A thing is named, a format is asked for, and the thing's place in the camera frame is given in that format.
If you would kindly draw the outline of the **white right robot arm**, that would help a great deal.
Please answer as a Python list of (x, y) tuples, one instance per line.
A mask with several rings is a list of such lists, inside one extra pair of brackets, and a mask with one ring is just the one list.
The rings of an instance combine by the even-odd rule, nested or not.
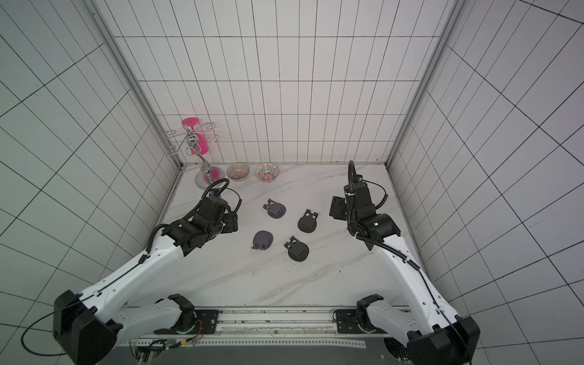
[(470, 364), (481, 334), (478, 324), (471, 316), (460, 316), (432, 284), (394, 220), (378, 211), (382, 205), (374, 204), (369, 185), (350, 161), (345, 195), (333, 198), (329, 214), (345, 221), (349, 234), (389, 266), (409, 311), (371, 294), (357, 302), (360, 331), (384, 331), (405, 346), (414, 364)]

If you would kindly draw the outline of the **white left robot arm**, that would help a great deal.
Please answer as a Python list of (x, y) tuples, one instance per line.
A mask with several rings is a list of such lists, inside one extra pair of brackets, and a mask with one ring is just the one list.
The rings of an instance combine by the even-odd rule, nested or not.
[(194, 305), (180, 294), (154, 304), (127, 302), (164, 269), (219, 234), (237, 231), (237, 210), (222, 198), (229, 179), (213, 182), (191, 211), (152, 229), (146, 248), (106, 278), (53, 304), (53, 337), (76, 364), (96, 364), (115, 346), (156, 330), (185, 335), (199, 327)]

